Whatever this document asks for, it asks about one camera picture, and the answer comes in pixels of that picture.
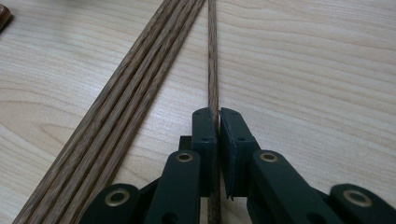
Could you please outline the row of wooden chopsticks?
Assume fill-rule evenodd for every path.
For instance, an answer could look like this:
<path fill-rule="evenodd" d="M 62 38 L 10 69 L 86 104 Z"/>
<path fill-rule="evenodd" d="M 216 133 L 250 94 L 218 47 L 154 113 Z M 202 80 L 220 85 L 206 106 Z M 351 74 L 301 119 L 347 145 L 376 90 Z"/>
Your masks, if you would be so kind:
<path fill-rule="evenodd" d="M 205 0 L 163 0 L 12 224 L 76 224 L 111 184 Z"/>

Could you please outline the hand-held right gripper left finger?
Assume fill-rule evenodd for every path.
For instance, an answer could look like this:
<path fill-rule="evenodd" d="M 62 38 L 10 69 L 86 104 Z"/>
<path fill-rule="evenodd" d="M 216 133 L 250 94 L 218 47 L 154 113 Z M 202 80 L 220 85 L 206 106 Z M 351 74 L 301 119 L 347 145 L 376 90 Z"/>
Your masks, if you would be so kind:
<path fill-rule="evenodd" d="M 210 109 L 205 107 L 194 111 L 192 113 L 191 135 L 180 136 L 178 149 L 192 150 L 200 155 L 202 197 L 209 197 L 215 191 L 217 144 L 217 134 Z"/>

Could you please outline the thin brown chopstick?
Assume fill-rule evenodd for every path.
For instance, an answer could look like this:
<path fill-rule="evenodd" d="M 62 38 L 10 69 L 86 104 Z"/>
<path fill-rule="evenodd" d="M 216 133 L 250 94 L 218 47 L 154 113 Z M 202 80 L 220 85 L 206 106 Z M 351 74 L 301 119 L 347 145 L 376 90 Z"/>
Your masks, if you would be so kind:
<path fill-rule="evenodd" d="M 216 0 L 208 1 L 208 107 L 212 114 L 215 135 L 219 133 L 219 76 Z M 215 155 L 214 191 L 208 198 L 208 224 L 221 223 L 219 159 Z"/>

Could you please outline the red-brown wooden spoon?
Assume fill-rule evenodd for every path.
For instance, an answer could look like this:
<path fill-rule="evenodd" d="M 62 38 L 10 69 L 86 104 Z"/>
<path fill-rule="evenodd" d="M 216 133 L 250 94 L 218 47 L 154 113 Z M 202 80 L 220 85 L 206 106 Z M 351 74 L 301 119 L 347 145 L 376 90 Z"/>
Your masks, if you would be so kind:
<path fill-rule="evenodd" d="M 7 21 L 10 18 L 10 15 L 11 15 L 11 13 L 10 13 L 9 8 L 0 4 L 0 31 L 6 25 Z"/>

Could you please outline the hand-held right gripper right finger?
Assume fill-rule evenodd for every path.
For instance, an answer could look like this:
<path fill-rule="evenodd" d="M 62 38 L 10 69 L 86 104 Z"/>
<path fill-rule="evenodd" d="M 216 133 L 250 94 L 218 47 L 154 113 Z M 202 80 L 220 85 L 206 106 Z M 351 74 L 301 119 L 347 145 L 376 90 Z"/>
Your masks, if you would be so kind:
<path fill-rule="evenodd" d="M 248 163 L 259 149 L 242 115 L 223 107 L 220 110 L 219 154 L 228 198 L 248 195 Z"/>

